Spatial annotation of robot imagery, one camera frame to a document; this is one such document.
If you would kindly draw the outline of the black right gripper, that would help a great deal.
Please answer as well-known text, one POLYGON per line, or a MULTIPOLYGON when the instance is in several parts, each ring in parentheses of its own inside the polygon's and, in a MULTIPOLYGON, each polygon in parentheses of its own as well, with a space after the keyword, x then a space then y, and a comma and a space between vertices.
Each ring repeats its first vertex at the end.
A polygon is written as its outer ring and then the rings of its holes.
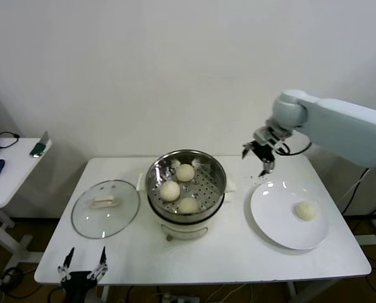
POLYGON ((275 157, 272 153, 272 148, 269 145, 261 145, 257 141, 245 143, 243 145, 241 157, 245 158, 250 151, 262 161, 262 171, 258 175, 259 177, 271 174, 274 171, 275 157))

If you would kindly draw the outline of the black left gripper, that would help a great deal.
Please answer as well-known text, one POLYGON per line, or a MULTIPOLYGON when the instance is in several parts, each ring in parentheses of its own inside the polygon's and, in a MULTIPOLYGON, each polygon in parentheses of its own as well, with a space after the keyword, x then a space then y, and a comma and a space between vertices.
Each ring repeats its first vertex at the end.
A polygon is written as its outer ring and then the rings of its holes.
POLYGON ((65 257, 61 266, 58 266, 58 273, 61 277, 65 303, 85 302, 87 292, 97 286, 97 280, 101 280, 107 272, 106 248, 103 247, 99 264, 93 271, 73 271, 69 272, 69 267, 75 248, 72 247, 70 253, 65 257))

